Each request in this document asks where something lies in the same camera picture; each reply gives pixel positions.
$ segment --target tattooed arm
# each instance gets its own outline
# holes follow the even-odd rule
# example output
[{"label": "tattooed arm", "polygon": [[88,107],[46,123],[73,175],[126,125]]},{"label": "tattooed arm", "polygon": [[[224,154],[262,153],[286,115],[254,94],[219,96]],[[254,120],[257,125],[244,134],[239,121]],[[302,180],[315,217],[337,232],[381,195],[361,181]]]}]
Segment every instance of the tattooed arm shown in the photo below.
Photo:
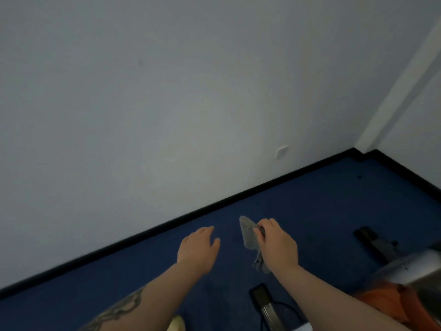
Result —
[{"label": "tattooed arm", "polygon": [[210,244],[214,228],[200,228],[182,240],[178,261],[166,272],[95,317],[80,331],[166,330],[185,295],[210,272],[221,245]]}]

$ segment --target hand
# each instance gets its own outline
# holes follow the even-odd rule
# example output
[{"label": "hand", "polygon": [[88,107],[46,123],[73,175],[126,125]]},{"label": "hand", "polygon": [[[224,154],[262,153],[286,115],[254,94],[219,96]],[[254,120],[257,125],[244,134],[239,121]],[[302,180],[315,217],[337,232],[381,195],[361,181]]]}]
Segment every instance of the hand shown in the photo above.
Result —
[{"label": "hand", "polygon": [[213,245],[210,236],[214,227],[200,228],[182,240],[178,251],[178,263],[188,263],[201,276],[209,273],[218,256],[221,240],[216,238]]},{"label": "hand", "polygon": [[254,228],[254,233],[257,236],[263,260],[270,271],[276,275],[286,270],[287,267],[299,265],[297,243],[280,228],[274,218],[269,220],[264,218],[257,225],[265,229],[265,237],[258,228]]}]

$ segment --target tattoo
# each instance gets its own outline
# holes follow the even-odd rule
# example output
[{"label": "tattoo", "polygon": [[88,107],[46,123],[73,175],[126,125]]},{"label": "tattoo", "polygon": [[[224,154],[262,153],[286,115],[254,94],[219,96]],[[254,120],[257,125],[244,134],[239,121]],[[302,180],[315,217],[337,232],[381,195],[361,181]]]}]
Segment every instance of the tattoo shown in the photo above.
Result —
[{"label": "tattoo", "polygon": [[143,289],[144,287],[123,298],[102,314],[96,316],[90,323],[87,323],[79,331],[98,331],[101,329],[103,323],[110,320],[118,320],[120,317],[131,313],[141,304],[141,293]]}]

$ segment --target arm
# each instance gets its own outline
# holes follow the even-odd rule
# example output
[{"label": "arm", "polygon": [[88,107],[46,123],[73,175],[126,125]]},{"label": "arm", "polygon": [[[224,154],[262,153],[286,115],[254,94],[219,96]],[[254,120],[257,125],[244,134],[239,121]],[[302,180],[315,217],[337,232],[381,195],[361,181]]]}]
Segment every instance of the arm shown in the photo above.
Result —
[{"label": "arm", "polygon": [[213,267],[221,245],[210,244],[214,228],[200,228],[182,240],[178,261],[162,275],[95,317],[80,331],[163,331],[184,297]]},{"label": "arm", "polygon": [[299,266],[296,242],[274,219],[262,219],[265,237],[255,228],[263,259],[295,299],[312,327],[326,331],[406,331],[387,315],[320,280]]}]

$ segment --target beige shoe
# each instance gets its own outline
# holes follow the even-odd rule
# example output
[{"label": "beige shoe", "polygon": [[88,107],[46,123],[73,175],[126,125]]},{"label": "beige shoe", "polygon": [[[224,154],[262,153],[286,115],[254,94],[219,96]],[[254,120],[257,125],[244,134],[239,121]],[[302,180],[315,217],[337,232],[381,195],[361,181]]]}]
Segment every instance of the beige shoe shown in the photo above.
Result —
[{"label": "beige shoe", "polygon": [[184,319],[181,316],[173,317],[167,331],[185,331]]}]

